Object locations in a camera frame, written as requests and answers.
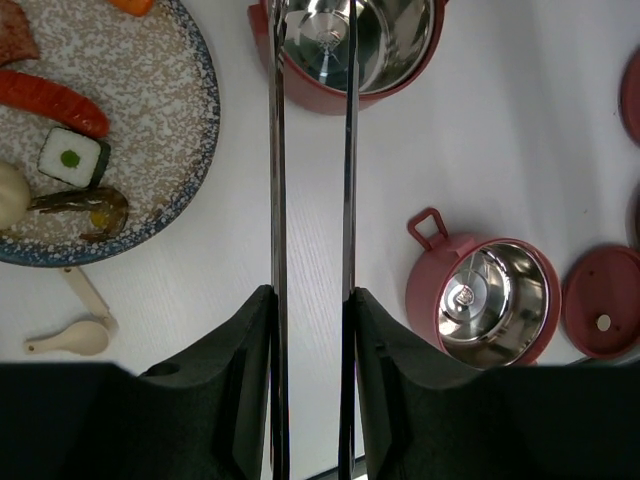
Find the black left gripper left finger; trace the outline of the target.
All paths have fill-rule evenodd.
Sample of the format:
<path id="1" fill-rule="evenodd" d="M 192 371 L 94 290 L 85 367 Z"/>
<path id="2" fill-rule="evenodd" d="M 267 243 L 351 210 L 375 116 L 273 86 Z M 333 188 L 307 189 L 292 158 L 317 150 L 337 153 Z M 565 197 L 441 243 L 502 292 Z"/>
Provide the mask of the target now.
<path id="1" fill-rule="evenodd" d="M 274 293 L 134 375 L 113 363 L 1 367 L 5 479 L 257 479 Z"/>

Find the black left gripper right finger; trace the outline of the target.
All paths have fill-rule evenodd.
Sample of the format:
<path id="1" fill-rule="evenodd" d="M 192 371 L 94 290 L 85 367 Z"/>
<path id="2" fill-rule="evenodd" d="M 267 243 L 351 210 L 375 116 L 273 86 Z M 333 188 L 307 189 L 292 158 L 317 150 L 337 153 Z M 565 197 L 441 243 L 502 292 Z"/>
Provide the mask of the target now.
<path id="1" fill-rule="evenodd" d="M 353 295 L 373 479 L 635 479 L 639 368 L 579 363 L 478 371 Z"/>

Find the metal tongs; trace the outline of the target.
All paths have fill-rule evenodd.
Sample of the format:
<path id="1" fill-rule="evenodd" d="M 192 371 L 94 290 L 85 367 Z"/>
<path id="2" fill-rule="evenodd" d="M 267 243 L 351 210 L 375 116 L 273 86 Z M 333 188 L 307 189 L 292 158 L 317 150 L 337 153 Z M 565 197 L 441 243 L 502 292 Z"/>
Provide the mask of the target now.
<path id="1" fill-rule="evenodd" d="M 356 1 L 348 3 L 347 133 L 355 133 L 354 108 L 358 105 Z M 273 479 L 290 479 L 290 429 L 288 387 L 288 300 L 286 160 L 284 114 L 285 9 L 288 1 L 272 1 L 268 7 L 269 126 L 271 202 L 271 286 L 275 294 L 271 346 L 271 446 Z M 338 479 L 353 479 L 353 408 L 340 423 Z"/>

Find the pink lunch container with handle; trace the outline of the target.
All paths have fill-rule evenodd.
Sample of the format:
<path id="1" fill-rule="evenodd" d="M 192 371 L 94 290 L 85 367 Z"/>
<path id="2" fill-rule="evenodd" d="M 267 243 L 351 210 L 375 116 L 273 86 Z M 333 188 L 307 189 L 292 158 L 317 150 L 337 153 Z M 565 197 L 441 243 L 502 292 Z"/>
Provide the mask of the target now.
<path id="1" fill-rule="evenodd" d="M 433 207 L 407 230 L 423 248 L 405 291 L 411 330 L 477 370 L 535 364 L 562 307 L 549 259 L 522 240 L 451 234 Z"/>

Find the sushi roll piece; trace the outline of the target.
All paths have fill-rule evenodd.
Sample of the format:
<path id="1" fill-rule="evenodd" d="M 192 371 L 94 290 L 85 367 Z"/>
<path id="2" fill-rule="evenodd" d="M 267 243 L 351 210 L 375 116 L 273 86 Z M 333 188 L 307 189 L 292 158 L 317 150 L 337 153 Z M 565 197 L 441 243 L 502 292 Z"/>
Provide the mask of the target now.
<path id="1" fill-rule="evenodd" d="M 108 143 L 54 127 L 39 152 L 40 173 L 78 189 L 97 187 L 111 155 Z"/>

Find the dark red lunch container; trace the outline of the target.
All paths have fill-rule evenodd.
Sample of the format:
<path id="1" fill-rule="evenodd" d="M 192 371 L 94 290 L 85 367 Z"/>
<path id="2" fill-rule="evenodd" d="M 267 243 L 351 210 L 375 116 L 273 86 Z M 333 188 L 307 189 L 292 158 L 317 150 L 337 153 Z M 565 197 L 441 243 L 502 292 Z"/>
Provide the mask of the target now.
<path id="1" fill-rule="evenodd" d="M 399 92 L 426 68 L 439 43 L 447 3 L 358 1 L 359 108 Z M 300 107 L 346 112 L 348 1 L 288 1 L 284 7 L 284 92 Z"/>

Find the orange fried chicken piece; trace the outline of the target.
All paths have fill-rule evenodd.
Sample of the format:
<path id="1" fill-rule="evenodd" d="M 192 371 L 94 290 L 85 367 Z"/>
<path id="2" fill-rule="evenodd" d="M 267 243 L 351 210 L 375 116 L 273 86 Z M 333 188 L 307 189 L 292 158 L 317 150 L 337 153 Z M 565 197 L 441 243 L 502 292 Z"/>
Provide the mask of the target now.
<path id="1" fill-rule="evenodd" d="M 109 2 L 122 12 L 135 17 L 148 14 L 155 3 L 154 0 L 109 0 Z"/>

